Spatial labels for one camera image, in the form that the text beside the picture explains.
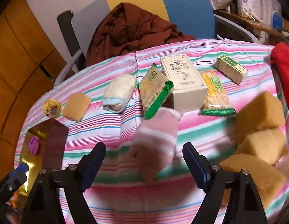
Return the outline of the small yellow sponge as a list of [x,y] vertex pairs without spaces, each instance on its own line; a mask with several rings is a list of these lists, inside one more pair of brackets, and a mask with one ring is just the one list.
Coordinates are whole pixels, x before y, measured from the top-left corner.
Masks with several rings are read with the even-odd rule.
[[87,112],[92,100],[82,93],[70,96],[62,111],[62,116],[76,122],[80,122]]

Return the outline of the dark red jacket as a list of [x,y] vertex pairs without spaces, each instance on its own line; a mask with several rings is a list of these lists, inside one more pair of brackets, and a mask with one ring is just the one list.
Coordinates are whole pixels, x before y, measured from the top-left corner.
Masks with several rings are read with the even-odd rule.
[[120,3],[96,28],[86,55],[86,66],[155,46],[190,41],[193,35],[178,31],[166,21],[131,3]]

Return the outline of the wooden side shelf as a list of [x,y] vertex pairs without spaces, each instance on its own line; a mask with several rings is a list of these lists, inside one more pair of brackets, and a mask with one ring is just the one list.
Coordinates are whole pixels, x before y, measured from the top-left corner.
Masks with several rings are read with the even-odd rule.
[[226,10],[215,10],[215,14],[224,17],[238,25],[242,26],[244,29],[247,29],[249,32],[254,34],[264,45],[273,45],[275,46],[279,42],[285,42],[289,44],[289,21],[283,18],[283,29],[281,31],[270,27],[264,23],[258,21],[243,18],[235,13]]

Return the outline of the striped pink green tablecloth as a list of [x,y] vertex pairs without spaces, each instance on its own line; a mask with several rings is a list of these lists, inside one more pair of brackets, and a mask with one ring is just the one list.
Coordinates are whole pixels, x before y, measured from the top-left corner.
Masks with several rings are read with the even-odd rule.
[[83,93],[92,103],[80,122],[62,116],[58,120],[69,132],[62,167],[77,163],[96,143],[106,145],[106,157],[92,188],[84,196],[98,223],[191,223],[204,199],[204,192],[194,183],[182,157],[182,146],[190,142],[210,161],[221,161],[235,151],[235,117],[201,116],[186,112],[179,122],[175,158],[159,173],[154,185],[140,178],[136,163],[128,157],[133,135],[142,121],[140,95],[133,93],[122,114],[102,108],[103,94],[112,79],[132,74],[141,80],[152,64],[162,56],[186,54],[198,70],[213,67],[218,56],[226,54],[248,69],[241,84],[219,74],[231,101],[240,110],[263,91],[284,101],[280,80],[269,64],[271,46],[228,39],[199,39],[130,53],[105,60],[75,74],[44,94],[31,107],[15,150],[15,165],[28,130],[45,121],[42,110],[46,100],[54,98],[65,104],[73,93]]

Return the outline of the pink striped sock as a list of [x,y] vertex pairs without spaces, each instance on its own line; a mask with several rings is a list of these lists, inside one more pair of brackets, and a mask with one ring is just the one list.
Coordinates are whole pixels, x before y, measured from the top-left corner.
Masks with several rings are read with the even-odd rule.
[[178,123],[183,114],[161,107],[151,119],[144,119],[134,133],[129,153],[136,159],[140,176],[151,183],[171,164],[177,144]]

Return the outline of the white tissue pack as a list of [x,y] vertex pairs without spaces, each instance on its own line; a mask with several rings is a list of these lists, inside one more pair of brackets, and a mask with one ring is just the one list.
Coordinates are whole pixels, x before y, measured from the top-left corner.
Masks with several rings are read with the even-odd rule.
[[237,0],[238,15],[244,18],[252,19],[252,5],[251,0]]

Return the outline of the red cloth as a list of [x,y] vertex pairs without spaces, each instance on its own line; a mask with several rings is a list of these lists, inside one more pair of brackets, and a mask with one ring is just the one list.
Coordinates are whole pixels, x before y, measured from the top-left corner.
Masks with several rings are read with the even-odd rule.
[[289,45],[280,42],[272,49],[271,64],[276,65],[283,84],[284,96],[289,110]]

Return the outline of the blue round object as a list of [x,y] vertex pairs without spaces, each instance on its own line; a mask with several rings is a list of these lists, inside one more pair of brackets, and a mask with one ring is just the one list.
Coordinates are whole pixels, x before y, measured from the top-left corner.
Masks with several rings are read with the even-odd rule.
[[278,11],[272,12],[272,27],[275,29],[284,27],[283,17]]

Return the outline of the yellow green cracker packet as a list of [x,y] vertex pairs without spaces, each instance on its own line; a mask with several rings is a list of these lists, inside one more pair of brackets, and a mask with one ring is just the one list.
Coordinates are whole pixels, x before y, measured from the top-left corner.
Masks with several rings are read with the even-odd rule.
[[230,99],[216,74],[215,70],[200,72],[207,85],[208,91],[201,108],[201,115],[227,116],[235,115],[236,110],[232,107]]

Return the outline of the beige medicine box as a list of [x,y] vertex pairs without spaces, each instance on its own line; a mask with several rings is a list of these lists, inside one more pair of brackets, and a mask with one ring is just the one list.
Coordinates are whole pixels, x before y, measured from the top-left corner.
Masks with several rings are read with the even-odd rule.
[[172,108],[178,112],[200,110],[207,85],[186,54],[161,57],[162,72],[173,82]]

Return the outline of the purple wrapper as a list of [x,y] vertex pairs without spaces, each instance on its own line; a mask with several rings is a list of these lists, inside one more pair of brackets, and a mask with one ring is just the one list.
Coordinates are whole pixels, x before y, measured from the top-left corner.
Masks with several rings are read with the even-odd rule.
[[39,146],[40,143],[37,136],[33,136],[28,142],[29,152],[34,156],[38,153]]

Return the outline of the gold shiny box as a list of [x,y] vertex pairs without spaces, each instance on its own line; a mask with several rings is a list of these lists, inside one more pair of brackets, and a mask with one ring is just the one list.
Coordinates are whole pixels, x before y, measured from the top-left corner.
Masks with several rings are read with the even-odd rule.
[[[42,168],[61,170],[68,128],[54,118],[48,119],[28,129],[25,135],[20,163],[29,167],[27,181],[18,189],[18,211],[22,215],[35,179]],[[33,136],[39,139],[38,153],[29,152],[28,142]]]

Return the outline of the small green white box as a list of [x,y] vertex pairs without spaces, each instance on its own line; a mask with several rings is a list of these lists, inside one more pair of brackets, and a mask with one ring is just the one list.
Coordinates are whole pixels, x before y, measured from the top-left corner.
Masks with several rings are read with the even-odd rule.
[[217,58],[216,68],[237,85],[242,83],[248,73],[245,67],[225,54]]

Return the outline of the grey yellow blue chair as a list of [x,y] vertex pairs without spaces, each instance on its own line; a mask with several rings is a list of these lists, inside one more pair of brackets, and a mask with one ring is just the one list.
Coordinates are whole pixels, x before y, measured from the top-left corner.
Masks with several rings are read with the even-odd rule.
[[78,61],[84,61],[91,44],[92,36],[106,15],[120,3],[131,3],[158,15],[164,20],[177,24],[186,34],[193,34],[197,39],[226,36],[216,30],[221,23],[244,37],[249,42],[258,39],[240,25],[214,13],[211,0],[95,0],[84,8],[72,12],[67,10],[57,16],[57,21],[71,54],[71,60],[61,70],[54,84],[61,84],[70,69]]

